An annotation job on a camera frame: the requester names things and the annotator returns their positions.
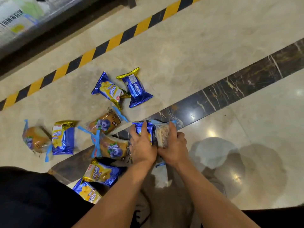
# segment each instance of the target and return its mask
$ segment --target marble floor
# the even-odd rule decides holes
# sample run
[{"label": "marble floor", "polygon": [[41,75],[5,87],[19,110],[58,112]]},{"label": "marble floor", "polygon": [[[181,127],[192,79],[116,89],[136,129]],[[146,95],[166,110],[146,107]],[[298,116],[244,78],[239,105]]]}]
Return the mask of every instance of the marble floor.
[{"label": "marble floor", "polygon": [[[117,7],[12,70],[0,81],[0,99],[175,1],[178,0],[137,0],[138,6],[132,10]],[[178,121],[196,167],[206,176],[219,179],[227,197],[240,209],[303,203],[303,8],[304,0],[199,0],[0,111],[0,166],[47,172],[69,160],[69,155],[59,155],[45,163],[45,154],[33,155],[21,139],[24,119],[48,132],[56,121],[94,119],[110,105],[103,96],[90,95],[102,71],[114,80],[116,75],[140,67],[139,78],[154,98],[132,109],[128,108],[129,100],[125,100],[124,114],[130,121],[161,115],[166,108],[174,110],[175,103],[215,83],[226,82],[230,93],[224,87],[221,93],[229,100],[230,94],[242,96],[223,103],[214,87],[213,100],[202,91],[199,97],[205,95],[206,101],[195,100],[186,110],[197,112],[199,107],[205,114]],[[287,57],[282,49],[292,43],[294,50]],[[238,85],[238,78],[243,79],[242,74],[237,75],[239,70],[244,76],[250,74],[243,84],[254,86],[254,91],[246,92]],[[233,73],[235,80],[229,81],[228,76]],[[205,105],[208,102],[210,112]],[[129,126],[124,124],[115,132]],[[81,131],[76,131],[76,144],[77,152],[92,145],[89,136]],[[75,180],[77,177],[69,179],[70,186]],[[156,220],[160,227],[185,227],[189,222],[188,217],[174,220],[177,213],[190,215],[192,207],[182,182],[170,167],[154,168],[143,191],[151,201],[152,225],[158,226]],[[167,211],[166,218],[164,203],[176,208]]]}]

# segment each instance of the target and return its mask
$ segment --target black stripe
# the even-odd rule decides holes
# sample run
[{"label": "black stripe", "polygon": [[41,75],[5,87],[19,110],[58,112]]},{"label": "black stripe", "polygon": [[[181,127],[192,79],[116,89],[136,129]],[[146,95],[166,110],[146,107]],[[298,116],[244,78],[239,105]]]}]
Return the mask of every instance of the black stripe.
[{"label": "black stripe", "polygon": [[181,0],[181,3],[179,4],[178,10],[181,11],[182,9],[190,6],[193,3],[193,0]]},{"label": "black stripe", "polygon": [[96,57],[99,57],[100,55],[102,55],[102,54],[105,53],[105,51],[108,48],[109,41],[110,40],[108,40],[107,42],[104,42],[101,45],[99,45],[99,46],[96,47],[96,50],[95,50],[95,53],[93,55],[92,60],[95,59]]},{"label": "black stripe", "polygon": [[69,67],[67,68],[67,73],[70,73],[72,71],[74,71],[75,69],[77,69],[79,67],[80,61],[81,61],[82,56],[74,59],[73,61],[70,62]]},{"label": "black stripe", "polygon": [[25,97],[27,97],[27,94],[28,94],[28,91],[29,91],[30,87],[31,87],[31,85],[28,85],[27,87],[20,90],[15,102],[18,102],[18,101],[24,99]]},{"label": "black stripe", "polygon": [[137,25],[135,25],[135,26],[131,27],[130,29],[127,29],[126,31],[124,31],[123,36],[122,36],[121,41],[120,41],[120,44],[124,43],[125,41],[134,37],[136,27],[137,27]]},{"label": "black stripe", "polygon": [[4,107],[5,102],[6,102],[6,99],[0,101],[0,111],[3,110],[3,107]]},{"label": "black stripe", "polygon": [[41,83],[41,86],[40,86],[40,89],[42,89],[43,87],[47,86],[48,84],[51,84],[53,79],[54,79],[54,76],[55,76],[55,73],[56,71],[53,71],[51,73],[49,73],[47,76],[45,76],[43,78],[43,81]]},{"label": "black stripe", "polygon": [[164,18],[165,11],[166,11],[166,8],[159,11],[158,13],[152,15],[148,28],[151,28],[152,26],[156,25],[157,23],[160,23]]}]

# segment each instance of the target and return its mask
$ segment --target beige tile floor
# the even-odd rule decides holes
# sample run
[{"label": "beige tile floor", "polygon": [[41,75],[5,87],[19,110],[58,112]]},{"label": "beige tile floor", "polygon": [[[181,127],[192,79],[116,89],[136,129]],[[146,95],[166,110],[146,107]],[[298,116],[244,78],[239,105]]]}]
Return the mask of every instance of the beige tile floor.
[{"label": "beige tile floor", "polygon": [[[17,67],[0,81],[1,99],[174,1],[138,0],[138,6],[132,10],[124,7],[113,10],[31,63]],[[69,157],[59,155],[44,163],[45,155],[40,158],[33,155],[21,139],[23,120],[50,131],[59,120],[94,119],[109,105],[103,96],[90,95],[102,71],[114,79],[141,67],[139,77],[154,98],[133,109],[128,108],[128,101],[123,103],[129,120],[141,120],[302,38],[303,8],[304,0],[195,3],[0,112],[3,131],[0,166],[45,172]],[[190,156],[197,168],[221,180],[227,196],[241,209],[294,206],[303,202],[303,72],[181,130],[186,134]],[[80,150],[91,145],[89,137],[82,132],[77,131],[76,138]],[[171,203],[180,212],[189,214],[190,204],[182,183],[171,170],[168,174],[169,180],[166,167],[154,169],[144,188],[147,195],[153,202],[159,202],[174,187],[177,190]],[[152,208],[156,211],[153,216],[161,217],[162,205],[152,203]],[[170,222],[174,221],[163,221],[163,227]]]}]

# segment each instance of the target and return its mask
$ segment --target dark marble strip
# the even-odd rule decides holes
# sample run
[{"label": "dark marble strip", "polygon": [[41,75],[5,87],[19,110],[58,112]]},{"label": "dark marble strip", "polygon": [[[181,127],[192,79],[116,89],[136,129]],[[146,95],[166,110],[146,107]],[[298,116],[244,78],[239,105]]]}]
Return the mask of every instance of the dark marble strip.
[{"label": "dark marble strip", "polygon": [[[304,38],[180,100],[146,119],[177,120],[177,128],[196,122],[266,86],[304,68]],[[130,139],[129,128],[116,137]],[[91,160],[89,147],[51,169],[73,182],[82,177]]]}]

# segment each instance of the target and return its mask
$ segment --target snack package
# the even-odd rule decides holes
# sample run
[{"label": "snack package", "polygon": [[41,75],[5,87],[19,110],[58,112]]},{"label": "snack package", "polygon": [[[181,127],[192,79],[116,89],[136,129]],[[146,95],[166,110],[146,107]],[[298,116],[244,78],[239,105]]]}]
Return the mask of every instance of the snack package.
[{"label": "snack package", "polygon": [[101,164],[94,158],[85,172],[84,181],[94,181],[111,187],[120,175],[120,169],[114,166]]},{"label": "snack package", "polygon": [[108,134],[124,120],[128,122],[125,116],[116,107],[108,107],[106,113],[92,122],[86,123],[86,130],[96,135],[97,130]]},{"label": "snack package", "polygon": [[[132,122],[135,125],[136,133],[141,134],[141,127],[143,126],[143,122]],[[147,130],[149,133],[149,138],[151,145],[153,144],[153,124],[151,122],[147,122]]]},{"label": "snack package", "polygon": [[[166,148],[169,142],[169,122],[163,123],[157,120],[151,120],[151,123],[155,126],[155,136],[157,139],[158,147]],[[160,162],[157,162],[155,167],[165,165],[165,161],[160,157]]]},{"label": "snack package", "polygon": [[102,198],[94,187],[82,179],[76,183],[73,190],[90,203],[96,204]]},{"label": "snack package", "polygon": [[[60,121],[53,126],[52,132],[52,152],[53,155],[74,153],[74,132],[77,121]],[[47,151],[45,162],[49,161]]]},{"label": "snack package", "polygon": [[28,127],[28,120],[25,121],[22,138],[28,148],[34,153],[44,153],[52,144],[48,135],[38,126]]},{"label": "snack package", "polygon": [[122,110],[120,106],[120,98],[130,97],[126,91],[111,82],[105,72],[102,73],[91,94],[94,95],[97,93],[101,93],[113,102],[119,110]]},{"label": "snack package", "polygon": [[121,79],[126,84],[128,91],[131,94],[131,102],[129,108],[135,107],[149,100],[150,98],[153,98],[153,95],[146,92],[143,88],[143,85],[139,81],[137,77],[138,71],[139,67],[130,73],[116,76],[116,79]]},{"label": "snack package", "polygon": [[107,136],[97,130],[96,135],[78,126],[82,130],[91,135],[91,140],[95,145],[92,157],[108,157],[119,161],[128,162],[130,159],[129,141]]}]

